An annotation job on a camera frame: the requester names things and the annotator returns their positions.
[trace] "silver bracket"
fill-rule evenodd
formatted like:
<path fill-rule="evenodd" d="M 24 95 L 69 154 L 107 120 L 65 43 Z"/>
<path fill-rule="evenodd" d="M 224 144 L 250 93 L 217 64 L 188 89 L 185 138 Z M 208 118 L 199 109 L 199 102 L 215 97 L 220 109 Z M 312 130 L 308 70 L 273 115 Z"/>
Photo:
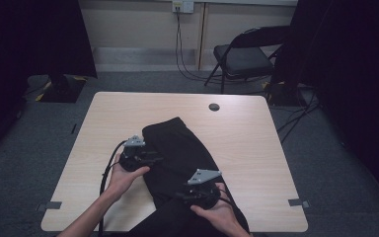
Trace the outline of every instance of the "silver bracket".
<path fill-rule="evenodd" d="M 298 199 L 289 199 L 288 200 L 288 203 L 290 204 L 290 206 L 296 206 L 296 205 L 301 205 L 303 206 L 303 208 L 308 208 L 310 207 L 310 202 L 308 200 L 301 200 L 300 198 Z"/>
<path fill-rule="evenodd" d="M 37 211 L 46 211 L 47 209 L 60 209 L 61 201 L 48 201 L 46 204 L 39 204 L 36 207 Z"/>
<path fill-rule="evenodd" d="M 124 143 L 124 147 L 130 147 L 130 146 L 144 146 L 146 142 L 143 141 L 143 139 L 140 139 L 138 135 L 133 135 L 131 138 L 128 138 L 127 141 Z"/>
<path fill-rule="evenodd" d="M 189 185 L 200 185 L 204 182 L 221 176 L 221 171 L 210 171 L 197 169 L 193 176 L 188 180 Z"/>

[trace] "cable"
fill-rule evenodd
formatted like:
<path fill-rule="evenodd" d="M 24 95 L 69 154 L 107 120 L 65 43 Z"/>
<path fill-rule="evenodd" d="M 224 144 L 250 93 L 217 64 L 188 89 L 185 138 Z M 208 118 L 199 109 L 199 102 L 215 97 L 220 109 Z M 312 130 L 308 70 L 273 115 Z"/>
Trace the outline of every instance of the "cable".
<path fill-rule="evenodd" d="M 176 37 L 176 40 L 175 40 L 175 58 L 177 59 L 178 70 L 187 79 L 194 80 L 194 81 L 201 81 L 199 79 L 203 79 L 203 78 L 198 78 L 198 79 L 190 78 L 187 75 L 185 75 L 184 72 L 181 70 L 180 63 L 179 63 L 179 57 L 178 57 L 178 42 L 179 41 L 181 42 L 180 43 L 180 45 L 181 45 L 181 59 L 182 59 L 183 64 L 184 64 L 184 59 L 183 59 L 183 42 L 182 42 L 182 39 L 181 39 L 180 8 L 176 7 L 175 10 L 176 10 L 177 20 L 178 20 L 177 37 Z"/>
<path fill-rule="evenodd" d="M 269 106 L 269 108 L 270 108 L 271 110 L 285 111 L 285 112 L 292 112 L 292 113 L 297 113 L 297 112 L 301 112 L 301 111 L 303 111 L 303 109 L 300 109 L 300 110 L 297 110 L 297 111 L 291 111 L 291 110 L 288 110 L 288 109 L 279 108 L 279 107 L 274 107 L 274 106 Z"/>
<path fill-rule="evenodd" d="M 282 127 L 280 127 L 277 132 L 280 133 L 286 126 L 288 126 L 290 123 L 294 122 L 294 125 L 291 126 L 291 128 L 287 131 L 287 133 L 284 135 L 284 137 L 281 139 L 281 144 L 285 141 L 285 139 L 288 137 L 288 135 L 291 133 L 291 131 L 294 129 L 294 127 L 297 125 L 297 123 L 306 115 L 310 114 L 311 112 L 315 111 L 316 109 L 319 108 L 320 104 L 317 103 L 317 105 L 310 110 L 311 106 L 312 106 L 312 103 L 313 103 L 313 99 L 315 98 L 316 96 L 316 91 L 313 92 L 313 95 L 312 95 L 312 98 L 310 99 L 310 102 L 309 104 L 307 105 L 306 108 L 302 108 L 301 110 L 303 110 L 303 113 L 297 117 L 297 118 L 294 118 L 290 121 L 288 121 L 285 125 L 283 125 Z"/>
<path fill-rule="evenodd" d="M 237 94 L 237 95 L 253 95 L 253 94 L 260 94 L 260 93 L 265 93 L 265 91 L 262 90 L 262 91 L 248 92 L 248 93 L 242 93 L 242 94 Z"/>
<path fill-rule="evenodd" d="M 180 8 L 176 7 L 176 12 L 177 12 L 177 20 L 178 20 L 178 30 L 177 30 L 177 43 L 176 43 L 176 48 L 175 48 L 175 53 L 176 53 L 176 57 L 177 57 L 177 66 L 178 66 L 178 69 L 180 70 L 181 74 L 183 74 L 183 76 L 187 77 L 186 75 L 184 75 L 184 72 L 181 70 L 180 68 L 180 64 L 179 64 L 179 61 L 178 61 L 178 40 L 180 40 L 180 53 L 181 53 L 181 62 L 183 63 L 183 67 L 184 69 L 186 70 L 186 72 L 197 78 L 197 79 L 202 79 L 202 80 L 207 80 L 208 78 L 205 78 L 205 77 L 200 77 L 200 76 L 197 76 L 197 75 L 193 75 L 192 73 L 190 73 L 186 67 L 186 64 L 184 63 L 184 57 L 183 57 L 183 38 L 182 38 L 182 35 L 181 35 L 181 18 L 180 18 Z"/>
<path fill-rule="evenodd" d="M 315 111 L 316 109 L 318 109 L 320 106 L 320 104 L 316 105 L 315 108 L 313 108 L 312 110 L 310 110 L 309 113 Z M 296 122 L 293 126 L 291 126 L 291 128 L 287 131 L 287 133 L 285 134 L 285 136 L 281 139 L 281 144 L 284 143 L 285 139 L 288 137 L 288 135 L 291 133 L 291 131 L 294 129 L 294 127 L 297 125 L 297 123 L 307 114 L 307 111 L 304 111 L 304 113 L 296 119 Z"/>
<path fill-rule="evenodd" d="M 219 197 L 218 199 L 223 200 L 224 202 L 230 204 L 233 208 L 237 208 L 237 206 L 232 201 L 230 201 L 230 200 L 228 200 L 226 198 Z"/>
<path fill-rule="evenodd" d="M 312 99 L 310 100 L 309 105 L 306 106 L 306 108 L 304 108 L 304 107 L 301 105 L 301 102 L 300 102 L 300 93 L 299 93 L 298 91 L 296 92 L 296 98 L 297 98 L 298 105 L 301 107 L 301 109 L 302 109 L 303 111 L 305 111 L 306 109 L 309 109 L 309 108 L 310 108 L 310 104 L 312 104 L 312 101 L 313 101 L 313 98 L 315 97 L 315 95 L 316 95 L 316 90 L 313 91 Z"/>
<path fill-rule="evenodd" d="M 116 152 L 118 151 L 118 149 L 120 148 L 120 146 L 122 144 L 124 144 L 125 140 L 120 142 L 119 145 L 114 149 L 114 152 L 110 158 L 110 161 L 109 161 L 109 164 L 107 165 L 106 167 L 106 171 L 104 172 L 103 174 L 103 179 L 101 180 L 101 187 L 100 187 L 100 195 L 104 192 L 104 190 L 106 189 L 106 182 L 107 182 L 107 177 L 109 175 L 109 172 L 110 172 L 110 169 L 113 165 L 115 165 L 117 162 L 111 164 L 111 162 L 113 161 L 115 155 L 116 155 Z M 98 226 L 98 236 L 99 237 L 102 237 L 103 236 L 103 233 L 104 233 L 104 218 L 101 219 L 100 221 L 100 226 Z"/>

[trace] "person's left hand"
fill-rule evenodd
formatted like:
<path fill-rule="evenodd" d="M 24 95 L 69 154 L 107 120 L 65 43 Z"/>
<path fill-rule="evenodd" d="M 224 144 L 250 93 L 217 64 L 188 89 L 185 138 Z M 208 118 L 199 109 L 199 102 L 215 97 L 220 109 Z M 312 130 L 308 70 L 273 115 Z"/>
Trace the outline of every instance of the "person's left hand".
<path fill-rule="evenodd" d="M 118 161 L 119 154 L 116 154 L 110 183 L 106 190 L 106 192 L 113 193 L 115 201 L 121 198 L 137 177 L 144 175 L 150 170 L 148 166 L 144 166 L 134 172 L 128 172 L 121 167 Z"/>

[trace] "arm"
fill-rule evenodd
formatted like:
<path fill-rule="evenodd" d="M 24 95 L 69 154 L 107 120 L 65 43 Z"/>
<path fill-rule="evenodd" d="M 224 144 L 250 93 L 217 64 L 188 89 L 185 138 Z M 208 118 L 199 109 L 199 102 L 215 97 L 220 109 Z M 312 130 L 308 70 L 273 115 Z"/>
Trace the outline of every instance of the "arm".
<path fill-rule="evenodd" d="M 224 184 L 217 183 L 217 188 L 221 191 L 221 197 L 229 200 L 225 191 Z M 250 237 L 248 232 L 239 224 L 233 212 L 232 206 L 220 200 L 213 208 L 205 210 L 197 205 L 190 207 L 197 215 L 206 218 L 220 232 L 229 237 Z"/>
<path fill-rule="evenodd" d="M 134 172 L 126 172 L 118 160 L 117 154 L 107 189 L 58 236 L 90 236 L 109 208 L 130 188 L 133 181 L 150 170 L 149 167 L 142 167 Z"/>

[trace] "black chair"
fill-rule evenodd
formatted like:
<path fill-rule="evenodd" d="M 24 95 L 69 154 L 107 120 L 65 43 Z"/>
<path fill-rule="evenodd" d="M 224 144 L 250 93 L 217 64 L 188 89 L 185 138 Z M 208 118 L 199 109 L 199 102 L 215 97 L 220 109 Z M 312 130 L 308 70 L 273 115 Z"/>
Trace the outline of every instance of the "black chair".
<path fill-rule="evenodd" d="M 283 44 L 289 34 L 289 26 L 254 28 L 236 36 L 230 44 L 214 48 L 217 65 L 211 72 L 204 86 L 214 76 L 217 68 L 222 70 L 221 94 L 224 93 L 224 81 L 228 79 L 245 79 L 271 75 L 273 64 L 270 60 L 276 57 L 279 47 L 267 57 L 262 46 Z"/>

